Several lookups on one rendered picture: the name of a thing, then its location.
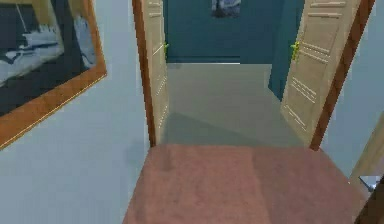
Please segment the beige panelled room door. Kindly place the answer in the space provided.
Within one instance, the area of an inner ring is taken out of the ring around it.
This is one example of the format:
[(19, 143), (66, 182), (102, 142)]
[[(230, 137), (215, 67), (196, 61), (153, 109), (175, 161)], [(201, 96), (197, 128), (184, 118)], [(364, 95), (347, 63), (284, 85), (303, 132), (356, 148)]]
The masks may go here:
[(142, 0), (149, 78), (154, 112), (155, 140), (161, 144), (169, 115), (165, 59), (163, 0)]
[(305, 0), (281, 113), (306, 147), (319, 148), (317, 132), (327, 96), (361, 0)]

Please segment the small dark wall picture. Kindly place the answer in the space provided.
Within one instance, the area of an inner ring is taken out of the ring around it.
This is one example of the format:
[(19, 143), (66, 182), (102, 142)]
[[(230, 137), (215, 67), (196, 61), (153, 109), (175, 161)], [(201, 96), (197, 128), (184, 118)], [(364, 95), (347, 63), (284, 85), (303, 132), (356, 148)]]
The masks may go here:
[(237, 18), (241, 0), (212, 0), (211, 14), (215, 18)]

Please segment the wooden framed wall picture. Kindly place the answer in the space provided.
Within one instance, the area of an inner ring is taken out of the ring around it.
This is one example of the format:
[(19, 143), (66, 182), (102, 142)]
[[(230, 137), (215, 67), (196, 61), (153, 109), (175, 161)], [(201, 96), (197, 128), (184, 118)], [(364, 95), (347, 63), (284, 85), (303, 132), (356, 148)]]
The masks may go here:
[(94, 0), (0, 0), (0, 150), (106, 75)]

